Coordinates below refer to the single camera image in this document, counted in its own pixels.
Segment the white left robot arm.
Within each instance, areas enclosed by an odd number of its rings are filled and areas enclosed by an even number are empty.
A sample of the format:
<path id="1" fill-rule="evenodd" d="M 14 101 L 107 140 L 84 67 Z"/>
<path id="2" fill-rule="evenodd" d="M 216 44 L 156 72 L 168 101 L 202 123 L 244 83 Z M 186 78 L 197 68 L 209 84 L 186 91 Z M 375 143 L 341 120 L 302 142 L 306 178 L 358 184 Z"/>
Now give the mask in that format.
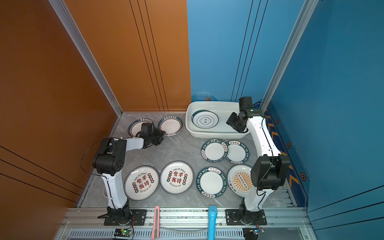
<path id="1" fill-rule="evenodd" d="M 108 196 L 107 213 L 99 216 L 105 226 L 126 226 L 133 224 L 129 200 L 125 194 L 122 169 L 126 152 L 158 146 L 164 140 L 165 132 L 155 129 L 134 138 L 104 138 L 93 161 L 93 168 L 103 179 Z"/>

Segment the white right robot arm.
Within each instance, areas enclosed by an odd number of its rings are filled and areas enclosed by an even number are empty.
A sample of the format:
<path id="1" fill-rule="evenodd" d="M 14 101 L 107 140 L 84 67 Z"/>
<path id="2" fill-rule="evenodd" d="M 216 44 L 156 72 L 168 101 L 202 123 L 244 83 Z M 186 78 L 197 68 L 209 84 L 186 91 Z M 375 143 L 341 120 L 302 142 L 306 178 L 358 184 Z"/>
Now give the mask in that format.
<path id="1" fill-rule="evenodd" d="M 289 157 L 284 156 L 274 144 L 262 114 L 257 116 L 252 109 L 231 113 L 227 124 L 239 133 L 248 131 L 258 154 L 251 168 L 252 188 L 239 206 L 240 221 L 244 225 L 266 225 L 263 204 L 270 194 L 285 184 Z"/>

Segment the white plastic bin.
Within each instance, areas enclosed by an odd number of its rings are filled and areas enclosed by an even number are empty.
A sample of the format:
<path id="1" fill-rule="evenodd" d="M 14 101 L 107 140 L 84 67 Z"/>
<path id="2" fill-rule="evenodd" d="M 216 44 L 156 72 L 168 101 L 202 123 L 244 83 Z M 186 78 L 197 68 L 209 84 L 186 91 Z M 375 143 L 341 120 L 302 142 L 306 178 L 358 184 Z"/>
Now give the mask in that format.
<path id="1" fill-rule="evenodd" d="M 239 140 L 247 133 L 238 133 L 226 124 L 232 112 L 239 113 L 239 104 L 234 102 L 204 102 L 189 104 L 186 113 L 186 128 L 196 138 Z"/>

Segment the green lettered rim plate upper-right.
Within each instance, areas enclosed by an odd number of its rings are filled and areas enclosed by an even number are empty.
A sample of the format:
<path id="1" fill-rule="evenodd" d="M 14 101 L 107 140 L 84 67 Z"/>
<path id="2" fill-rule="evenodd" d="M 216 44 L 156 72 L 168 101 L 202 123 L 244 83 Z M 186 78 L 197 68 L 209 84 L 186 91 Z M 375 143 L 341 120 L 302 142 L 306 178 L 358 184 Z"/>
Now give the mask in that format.
<path id="1" fill-rule="evenodd" d="M 250 158 L 248 147 L 240 141 L 231 140 L 226 142 L 228 146 L 228 154 L 226 160 L 234 165 L 241 165 Z"/>

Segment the green lettered rim plate upper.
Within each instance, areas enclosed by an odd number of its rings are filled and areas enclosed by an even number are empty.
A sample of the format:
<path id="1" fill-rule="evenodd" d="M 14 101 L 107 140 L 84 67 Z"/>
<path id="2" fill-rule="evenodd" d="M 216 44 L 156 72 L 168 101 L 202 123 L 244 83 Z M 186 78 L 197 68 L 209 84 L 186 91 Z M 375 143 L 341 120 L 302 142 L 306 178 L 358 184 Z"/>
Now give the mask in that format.
<path id="1" fill-rule="evenodd" d="M 220 139 L 211 139 L 201 147 L 202 158 L 209 163 L 219 163 L 228 155 L 228 145 Z"/>

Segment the white plate red characters right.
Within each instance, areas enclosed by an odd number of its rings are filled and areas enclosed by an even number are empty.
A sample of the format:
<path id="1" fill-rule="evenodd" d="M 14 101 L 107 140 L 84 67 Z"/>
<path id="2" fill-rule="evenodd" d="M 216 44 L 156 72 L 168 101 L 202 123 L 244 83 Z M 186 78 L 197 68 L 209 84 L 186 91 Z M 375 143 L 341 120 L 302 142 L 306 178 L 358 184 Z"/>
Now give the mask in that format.
<path id="1" fill-rule="evenodd" d="M 160 183 L 169 194 L 178 195 L 186 192 L 192 185 L 194 172 L 185 162 L 172 162 L 161 172 Z"/>

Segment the white plate red characters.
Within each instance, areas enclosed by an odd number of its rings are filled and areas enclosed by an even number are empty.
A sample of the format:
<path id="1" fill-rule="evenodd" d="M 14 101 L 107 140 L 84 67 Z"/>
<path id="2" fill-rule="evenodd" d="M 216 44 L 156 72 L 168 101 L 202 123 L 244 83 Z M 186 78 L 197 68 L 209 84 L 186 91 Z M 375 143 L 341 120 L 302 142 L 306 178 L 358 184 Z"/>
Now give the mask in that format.
<path id="1" fill-rule="evenodd" d="M 160 183 L 169 194 L 178 195 L 186 192 L 192 185 L 194 172 L 185 162 L 172 162 L 161 172 Z"/>
<path id="2" fill-rule="evenodd" d="M 155 193 L 159 183 L 158 172 L 150 166 L 142 166 L 127 176 L 124 190 L 130 200 L 142 201 Z"/>

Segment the white plate red characters left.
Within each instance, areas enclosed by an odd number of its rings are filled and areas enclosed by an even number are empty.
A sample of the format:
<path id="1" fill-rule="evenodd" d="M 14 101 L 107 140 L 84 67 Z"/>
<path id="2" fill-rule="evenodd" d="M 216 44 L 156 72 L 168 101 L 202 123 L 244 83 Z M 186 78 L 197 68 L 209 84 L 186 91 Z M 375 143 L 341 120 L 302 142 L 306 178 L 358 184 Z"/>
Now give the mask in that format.
<path id="1" fill-rule="evenodd" d="M 150 166 L 142 166 L 127 176 L 124 190 L 130 200 L 142 201 L 155 193 L 159 183 L 158 172 Z"/>

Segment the orange sunburst plate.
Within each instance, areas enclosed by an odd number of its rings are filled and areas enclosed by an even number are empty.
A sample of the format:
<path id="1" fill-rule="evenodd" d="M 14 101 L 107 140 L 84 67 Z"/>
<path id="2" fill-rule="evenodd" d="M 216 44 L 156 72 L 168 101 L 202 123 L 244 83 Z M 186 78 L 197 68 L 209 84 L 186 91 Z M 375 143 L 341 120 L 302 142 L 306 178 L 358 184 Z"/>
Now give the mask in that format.
<path id="1" fill-rule="evenodd" d="M 241 198 L 245 198 L 253 187 L 251 169 L 247 165 L 236 165 L 228 171 L 228 185 Z"/>

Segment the green lettered rim plate lower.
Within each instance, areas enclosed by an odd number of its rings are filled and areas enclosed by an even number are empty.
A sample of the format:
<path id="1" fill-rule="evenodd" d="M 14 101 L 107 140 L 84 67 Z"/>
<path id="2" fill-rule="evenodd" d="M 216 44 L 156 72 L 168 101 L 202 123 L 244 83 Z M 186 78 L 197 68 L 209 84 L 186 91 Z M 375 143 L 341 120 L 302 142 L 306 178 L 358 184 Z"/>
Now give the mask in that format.
<path id="1" fill-rule="evenodd" d="M 206 167 L 197 174 L 196 186 L 199 193 L 204 197 L 219 198 L 227 189 L 227 176 L 218 168 Z"/>

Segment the pink utility knife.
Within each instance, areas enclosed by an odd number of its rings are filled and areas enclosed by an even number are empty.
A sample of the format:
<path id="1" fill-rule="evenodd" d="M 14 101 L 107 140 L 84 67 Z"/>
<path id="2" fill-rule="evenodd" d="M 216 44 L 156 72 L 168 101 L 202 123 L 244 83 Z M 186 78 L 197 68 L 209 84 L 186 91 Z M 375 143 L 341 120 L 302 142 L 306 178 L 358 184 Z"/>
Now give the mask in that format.
<path id="1" fill-rule="evenodd" d="M 153 217 L 153 229 L 151 233 L 151 239 L 158 239 L 160 236 L 160 207 L 156 206 Z"/>

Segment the green circuit board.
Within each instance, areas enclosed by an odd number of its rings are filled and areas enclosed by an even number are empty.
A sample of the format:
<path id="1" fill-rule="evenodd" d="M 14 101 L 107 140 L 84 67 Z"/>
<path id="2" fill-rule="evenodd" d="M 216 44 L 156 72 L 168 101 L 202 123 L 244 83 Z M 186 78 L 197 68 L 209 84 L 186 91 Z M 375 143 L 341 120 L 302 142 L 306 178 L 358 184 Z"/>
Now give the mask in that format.
<path id="1" fill-rule="evenodd" d="M 133 229 L 115 229 L 113 238 L 116 240 L 129 240 L 133 239 L 134 237 L 134 230 Z"/>

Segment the right small circuit board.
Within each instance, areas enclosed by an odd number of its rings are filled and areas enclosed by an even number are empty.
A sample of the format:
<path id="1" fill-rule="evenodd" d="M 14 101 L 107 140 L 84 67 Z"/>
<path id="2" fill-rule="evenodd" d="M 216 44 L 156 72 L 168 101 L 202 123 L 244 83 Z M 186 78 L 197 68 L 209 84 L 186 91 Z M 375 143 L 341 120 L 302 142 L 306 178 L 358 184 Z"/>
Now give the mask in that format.
<path id="1" fill-rule="evenodd" d="M 265 230 L 261 227 L 261 226 L 256 226 L 255 228 L 253 228 L 251 230 L 251 232 L 255 235 L 255 236 L 258 236 L 260 234 L 263 234 L 265 232 Z"/>

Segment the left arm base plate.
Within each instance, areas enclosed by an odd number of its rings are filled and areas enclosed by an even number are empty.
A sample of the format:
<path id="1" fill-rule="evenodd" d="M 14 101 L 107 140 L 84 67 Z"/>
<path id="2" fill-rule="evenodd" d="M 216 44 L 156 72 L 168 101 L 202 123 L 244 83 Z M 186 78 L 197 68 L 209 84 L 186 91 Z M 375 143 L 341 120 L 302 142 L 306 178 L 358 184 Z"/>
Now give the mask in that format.
<path id="1" fill-rule="evenodd" d="M 120 220 L 117 217 L 106 217 L 105 226 L 143 226 L 146 220 L 147 210 L 138 209 L 131 210 L 131 218 L 129 220 Z"/>

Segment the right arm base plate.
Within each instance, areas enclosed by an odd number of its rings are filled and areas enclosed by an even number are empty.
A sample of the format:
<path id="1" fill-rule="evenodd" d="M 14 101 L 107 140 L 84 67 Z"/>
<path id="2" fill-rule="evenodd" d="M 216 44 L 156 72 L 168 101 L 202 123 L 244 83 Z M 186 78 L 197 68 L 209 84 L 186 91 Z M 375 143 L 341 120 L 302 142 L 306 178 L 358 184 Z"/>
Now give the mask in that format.
<path id="1" fill-rule="evenodd" d="M 259 225 L 259 226 L 266 226 L 267 223 L 267 217 L 265 215 L 265 212 L 257 211 L 257 212 L 250 212 L 250 211 L 241 211 L 240 209 L 226 209 L 226 223 L 228 226 L 235 226 L 235 225 Z"/>

